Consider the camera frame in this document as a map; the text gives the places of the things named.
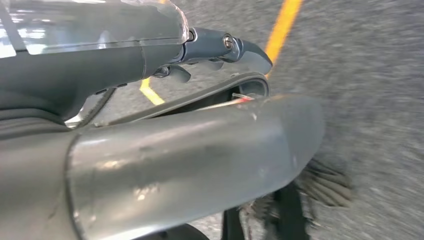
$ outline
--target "yellow road line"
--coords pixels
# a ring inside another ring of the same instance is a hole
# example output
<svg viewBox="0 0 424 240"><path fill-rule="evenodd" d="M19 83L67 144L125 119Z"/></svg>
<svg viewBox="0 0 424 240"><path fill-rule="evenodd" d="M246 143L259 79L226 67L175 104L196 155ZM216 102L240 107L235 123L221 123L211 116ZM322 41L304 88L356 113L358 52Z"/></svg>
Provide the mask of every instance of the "yellow road line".
<svg viewBox="0 0 424 240"><path fill-rule="evenodd" d="M301 5L302 0L285 0L281 5L281 9L275 21L274 28L269 35L268 44L265 49L266 54L268 54L274 66L277 63L280 51L284 46L286 37L289 35Z"/></svg>
<svg viewBox="0 0 424 240"><path fill-rule="evenodd" d="M140 91L150 100L154 105L161 105L165 103L165 101L150 88L150 77L141 80Z"/></svg>

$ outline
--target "metal surface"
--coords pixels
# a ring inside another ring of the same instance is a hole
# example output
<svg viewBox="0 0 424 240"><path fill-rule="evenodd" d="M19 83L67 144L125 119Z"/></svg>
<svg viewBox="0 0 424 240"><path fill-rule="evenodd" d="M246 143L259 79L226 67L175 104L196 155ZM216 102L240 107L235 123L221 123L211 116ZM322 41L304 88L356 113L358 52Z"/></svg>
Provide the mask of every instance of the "metal surface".
<svg viewBox="0 0 424 240"><path fill-rule="evenodd" d="M69 155L77 227L86 240L134 239L280 189L318 150L321 111L275 96L91 130Z"/></svg>
<svg viewBox="0 0 424 240"><path fill-rule="evenodd" d="M169 0L8 0L0 4L0 58L105 48L182 44L183 12Z"/></svg>
<svg viewBox="0 0 424 240"><path fill-rule="evenodd" d="M10 129L24 127L9 124ZM78 239L64 181L66 156L75 136L50 133L0 141L1 240Z"/></svg>

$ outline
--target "asphalt road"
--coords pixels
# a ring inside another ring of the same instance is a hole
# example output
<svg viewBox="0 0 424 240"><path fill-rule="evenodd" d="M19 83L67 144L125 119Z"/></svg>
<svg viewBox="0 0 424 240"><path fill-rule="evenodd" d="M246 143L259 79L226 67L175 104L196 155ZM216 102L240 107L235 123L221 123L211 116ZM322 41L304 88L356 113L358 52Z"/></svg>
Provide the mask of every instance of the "asphalt road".
<svg viewBox="0 0 424 240"><path fill-rule="evenodd" d="M280 0L174 0L191 26L228 31L265 47ZM153 79L171 101L239 72L191 69L177 84ZM304 1L270 75L272 94L317 97L327 129L317 158L352 179L348 209L318 207L317 240L424 239L424 1ZM97 121L153 105L136 82ZM220 217L194 225L220 238Z"/></svg>

